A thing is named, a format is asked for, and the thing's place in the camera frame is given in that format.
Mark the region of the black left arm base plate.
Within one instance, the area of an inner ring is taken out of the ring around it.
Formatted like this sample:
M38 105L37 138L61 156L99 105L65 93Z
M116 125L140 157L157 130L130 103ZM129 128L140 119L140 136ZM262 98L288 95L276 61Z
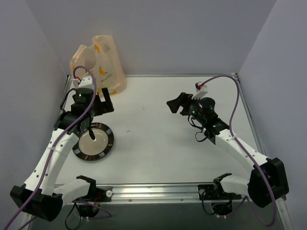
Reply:
M111 186L102 186L97 187L90 186L87 195L78 198L78 201L85 202L110 202L112 197L112 187Z

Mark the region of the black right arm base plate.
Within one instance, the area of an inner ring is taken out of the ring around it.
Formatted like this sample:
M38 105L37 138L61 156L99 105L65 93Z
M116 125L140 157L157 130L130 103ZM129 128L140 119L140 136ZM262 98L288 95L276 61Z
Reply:
M199 184L198 192L199 192L199 199L204 201L242 199L241 195L237 195L234 193L219 192L217 189L214 188L213 184Z

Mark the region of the banana print plastic bag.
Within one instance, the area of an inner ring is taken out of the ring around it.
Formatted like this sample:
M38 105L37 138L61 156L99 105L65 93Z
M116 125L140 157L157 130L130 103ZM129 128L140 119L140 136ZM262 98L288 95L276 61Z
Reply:
M97 35L92 42L91 46L79 46L70 59L71 72L77 66L86 67L86 70L80 68L75 72L76 77L82 79L89 75L87 71L90 70L96 79L99 96L103 96L103 88L107 88L110 95L122 92L127 86L127 79L113 37Z

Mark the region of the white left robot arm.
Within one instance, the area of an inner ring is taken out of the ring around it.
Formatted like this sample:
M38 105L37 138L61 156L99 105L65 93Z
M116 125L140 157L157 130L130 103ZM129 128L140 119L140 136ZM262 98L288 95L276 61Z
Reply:
M91 201L100 192L96 181L86 176L77 176L58 188L54 185L68 154L83 133L89 132L94 137L93 118L114 111L108 89L103 88L102 93L104 101L93 89L75 90L71 109L56 120L49 144L34 171L22 186L15 185L11 189L10 196L19 212L53 221L63 206L80 198Z

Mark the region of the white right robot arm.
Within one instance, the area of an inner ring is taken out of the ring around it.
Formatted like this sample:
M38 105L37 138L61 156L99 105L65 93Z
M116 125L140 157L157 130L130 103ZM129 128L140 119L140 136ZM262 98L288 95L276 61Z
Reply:
M213 192L217 197L223 198L227 194L247 196L255 205L266 207L289 193L283 162L278 158L268 158L238 138L214 111L214 99L194 99L192 94L182 92L166 104L172 113L182 108L182 116L200 123L205 137L230 154L249 174L247 180L231 173L215 178Z

